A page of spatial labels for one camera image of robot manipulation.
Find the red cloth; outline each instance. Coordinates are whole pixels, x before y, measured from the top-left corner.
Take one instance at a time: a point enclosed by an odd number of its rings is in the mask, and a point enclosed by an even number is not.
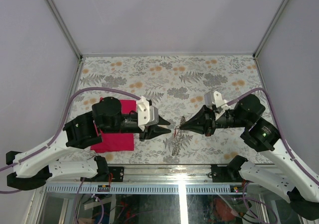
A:
[[[120,100],[122,113],[136,111],[136,101]],[[101,133],[102,143],[91,146],[91,150],[97,153],[113,151],[133,151],[134,136],[132,133]]]

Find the floral tablecloth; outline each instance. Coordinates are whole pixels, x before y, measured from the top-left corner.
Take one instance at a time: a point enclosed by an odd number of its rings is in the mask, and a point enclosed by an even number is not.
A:
[[[232,100],[261,82],[252,56],[150,56],[150,57],[87,57],[84,61],[78,90],[87,87],[109,87],[145,96],[152,100],[159,114],[170,121],[172,133],[140,142],[135,135],[135,150],[101,155],[112,164],[220,164],[240,154],[254,163],[269,163],[244,144],[243,129],[217,129],[211,137],[180,131],[173,137],[174,127],[188,120],[204,104],[204,94],[219,91]],[[271,121],[265,97],[256,94],[267,107],[264,118]],[[91,110],[100,97],[123,95],[107,92],[86,92],[73,104],[72,119]],[[81,160],[94,155],[83,150],[64,157]]]

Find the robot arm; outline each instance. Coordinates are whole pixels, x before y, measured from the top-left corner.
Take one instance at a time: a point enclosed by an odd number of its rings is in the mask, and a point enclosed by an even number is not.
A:
[[[269,189],[290,203],[295,212],[308,220],[318,219],[319,187],[291,159],[278,130],[261,117],[265,107],[260,104],[259,99],[255,95],[248,95],[231,110],[221,94],[214,92],[205,95],[205,103],[194,117],[179,128],[205,136],[213,135],[217,128],[245,128],[240,136],[244,142],[270,159],[287,178],[263,170],[241,156],[236,156],[228,164],[229,175],[239,175]],[[319,176],[294,152],[293,154],[303,168],[319,180]]]
[[[141,141],[170,133],[169,129],[157,125],[170,123],[161,118],[157,108],[144,97],[137,101],[137,112],[122,114],[121,109],[118,99],[103,98],[92,105],[91,112],[66,123],[63,131],[50,146],[47,144],[51,139],[24,153],[8,152],[7,165],[18,164],[13,167],[13,173],[7,176],[7,185],[20,190],[31,190],[53,180],[84,177],[102,181],[108,175],[108,168],[105,158],[101,156],[81,162],[57,160],[64,155],[101,143],[101,132],[139,133]]]

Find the wall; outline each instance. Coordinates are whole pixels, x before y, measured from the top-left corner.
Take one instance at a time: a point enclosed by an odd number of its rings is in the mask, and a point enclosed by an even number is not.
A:
[[[83,54],[250,53],[282,0],[54,0]]]
[[[77,60],[44,0],[0,0],[0,166],[57,128]],[[1,173],[0,190],[9,190]],[[1,223],[20,224],[33,192],[0,196]]]
[[[319,0],[291,0],[259,57],[290,146],[319,173]]]

